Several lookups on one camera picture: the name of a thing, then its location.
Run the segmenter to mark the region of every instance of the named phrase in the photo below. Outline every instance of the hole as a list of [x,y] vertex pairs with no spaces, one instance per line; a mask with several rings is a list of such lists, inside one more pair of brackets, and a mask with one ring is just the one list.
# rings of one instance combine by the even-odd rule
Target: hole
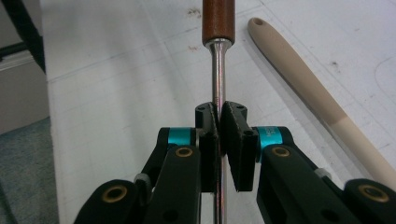
[[173,222],[176,221],[178,218],[178,212],[177,210],[168,210],[166,212],[163,213],[163,220],[167,221],[167,222]]
[[123,185],[112,186],[103,193],[102,200],[105,203],[116,203],[125,197],[127,191]]
[[176,150],[176,155],[179,157],[189,157],[192,155],[192,150],[187,147],[181,147]]
[[244,134],[245,134],[245,135],[253,135],[254,132],[253,132],[253,131],[244,131]]
[[115,198],[120,197],[121,194],[122,194],[121,189],[113,189],[107,194],[107,197],[109,197],[111,199],[115,199]]
[[288,157],[290,155],[290,152],[283,147],[274,147],[272,152],[278,157]]
[[383,196],[383,194],[377,189],[365,189],[364,191],[373,197],[382,197]]
[[369,198],[378,203],[386,203],[387,201],[389,201],[388,194],[384,190],[376,188],[375,186],[360,185],[359,191],[361,192],[362,195],[364,195],[364,197]]
[[340,220],[340,217],[334,211],[329,209],[322,210],[321,214],[324,218],[331,222],[338,222]]
[[254,19],[253,19],[253,22],[254,22],[256,25],[263,25],[262,20],[260,20],[259,18],[254,18]]

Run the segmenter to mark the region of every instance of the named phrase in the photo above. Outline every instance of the metal shaft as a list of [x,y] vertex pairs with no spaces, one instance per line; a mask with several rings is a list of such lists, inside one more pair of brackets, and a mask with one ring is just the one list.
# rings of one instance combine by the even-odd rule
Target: metal shaft
[[[218,112],[220,122],[221,108],[225,102],[225,72],[224,56],[227,49],[232,45],[225,38],[216,38],[206,43],[206,47],[212,54],[212,96],[213,104]],[[226,222],[226,174],[224,159],[225,153],[221,151],[220,145],[216,152],[216,188],[214,195],[214,223],[225,224]]]

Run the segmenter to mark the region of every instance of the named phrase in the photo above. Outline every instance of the white table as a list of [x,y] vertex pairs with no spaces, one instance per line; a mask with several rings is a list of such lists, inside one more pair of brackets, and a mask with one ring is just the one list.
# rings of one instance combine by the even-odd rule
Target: white table
[[[210,53],[201,43],[198,0],[42,0],[50,115],[61,223],[93,191],[133,180],[161,127],[192,127],[211,100]],[[269,21],[396,167],[396,2],[236,1],[236,41],[226,54],[227,100],[248,108],[251,126],[287,126],[297,145],[340,187],[359,164],[265,61],[248,36],[251,17]],[[228,175],[228,222],[262,223],[255,189]],[[212,222],[211,196],[202,223]]]

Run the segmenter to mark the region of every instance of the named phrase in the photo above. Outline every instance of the screwdriver handle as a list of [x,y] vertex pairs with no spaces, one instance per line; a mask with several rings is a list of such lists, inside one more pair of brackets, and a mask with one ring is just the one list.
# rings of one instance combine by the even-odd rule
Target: screwdriver handle
[[286,39],[269,23],[250,19],[247,29],[259,50],[357,157],[375,181],[396,190],[396,171],[320,83]]
[[235,41],[235,1],[203,0],[202,42],[217,38]]

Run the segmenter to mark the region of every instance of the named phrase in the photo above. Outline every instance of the wooden stick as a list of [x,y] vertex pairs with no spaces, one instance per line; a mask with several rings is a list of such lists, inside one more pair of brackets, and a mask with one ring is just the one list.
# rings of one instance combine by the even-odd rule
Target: wooden stick
[[247,28],[260,51],[358,158],[374,180],[396,190],[394,169],[335,102],[283,36],[259,18],[250,19]]

